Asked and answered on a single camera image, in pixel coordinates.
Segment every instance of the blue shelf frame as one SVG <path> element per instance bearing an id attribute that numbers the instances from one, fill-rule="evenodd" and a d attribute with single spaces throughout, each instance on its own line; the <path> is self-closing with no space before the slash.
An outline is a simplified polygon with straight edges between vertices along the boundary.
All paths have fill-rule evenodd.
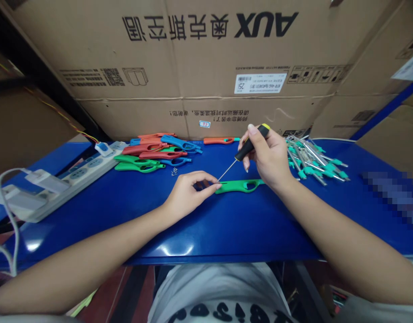
<path id="1" fill-rule="evenodd" d="M 411 94 L 413 94 L 413 82 L 388 105 L 386 105 L 380 112 L 378 112 L 372 119 L 370 119 L 362 128 L 360 128 L 355 134 L 353 134 L 350 139 L 359 140 L 369 130 L 371 130 L 383 119 L 385 119 L 390 113 L 392 113 L 396 108 L 402 105 L 402 102 L 405 101 Z"/>

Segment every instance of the hand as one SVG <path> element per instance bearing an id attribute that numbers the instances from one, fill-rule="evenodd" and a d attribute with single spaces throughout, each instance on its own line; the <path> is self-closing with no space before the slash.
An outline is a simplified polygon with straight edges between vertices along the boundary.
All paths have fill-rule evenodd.
<path id="1" fill-rule="evenodd" d="M 208 197 L 215 193 L 222 185 L 217 184 L 217 179 L 212 175 L 199 170 L 188 174 L 179 175 L 172 192 L 163 206 L 175 222 L 190 214 L 203 203 Z"/>
<path id="2" fill-rule="evenodd" d="M 288 166 L 287 144 L 283 137 L 271 129 L 266 138 L 263 138 L 257 127 L 249 124 L 247 132 L 239 141 L 238 151 L 248 137 L 254 150 L 243 159 L 243 166 L 247 172 L 252 159 L 257 164 L 261 179 L 273 190 L 285 187 L 289 181 L 294 180 Z"/>

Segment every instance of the forearm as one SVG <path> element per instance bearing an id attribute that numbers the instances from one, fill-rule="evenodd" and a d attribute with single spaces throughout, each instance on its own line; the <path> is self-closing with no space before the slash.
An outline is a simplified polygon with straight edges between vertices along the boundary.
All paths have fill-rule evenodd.
<path id="1" fill-rule="evenodd" d="M 367 300 L 413 304 L 413 265 L 304 185 L 275 188 L 328 262 Z"/>
<path id="2" fill-rule="evenodd" d="M 173 223 L 160 207 L 39 262 L 0 288 L 0 314 L 61 314 Z"/>

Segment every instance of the white label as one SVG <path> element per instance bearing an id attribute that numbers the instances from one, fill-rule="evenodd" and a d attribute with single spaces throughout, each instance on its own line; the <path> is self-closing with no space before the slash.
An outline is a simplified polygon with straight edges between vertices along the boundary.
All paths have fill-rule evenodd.
<path id="1" fill-rule="evenodd" d="M 406 62 L 406 64 L 402 66 L 391 78 L 413 81 L 413 57 Z"/>
<path id="2" fill-rule="evenodd" d="M 287 73 L 236 75 L 235 94 L 279 93 Z"/>
<path id="3" fill-rule="evenodd" d="M 211 123 L 208 121 L 199 121 L 199 126 L 201 126 L 202 128 L 210 128 Z"/>

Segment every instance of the screwdriver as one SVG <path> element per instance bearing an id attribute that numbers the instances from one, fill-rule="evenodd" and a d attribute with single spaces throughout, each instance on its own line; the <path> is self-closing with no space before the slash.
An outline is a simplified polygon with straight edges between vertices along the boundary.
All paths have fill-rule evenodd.
<path id="1" fill-rule="evenodd" d="M 259 127 L 258 130 L 260 131 L 261 135 L 263 137 L 266 137 L 266 135 L 268 134 L 270 127 L 266 124 L 266 123 L 262 123 Z M 223 178 L 223 176 L 229 171 L 230 168 L 232 168 L 232 166 L 236 163 L 236 162 L 240 162 L 241 160 L 243 160 L 243 158 L 250 153 L 252 150 L 254 149 L 254 146 L 251 142 L 251 140 L 248 138 L 241 150 L 238 151 L 238 153 L 235 155 L 235 161 L 230 165 L 230 167 L 224 172 L 223 175 L 221 175 L 221 177 L 218 179 L 218 182 Z"/>

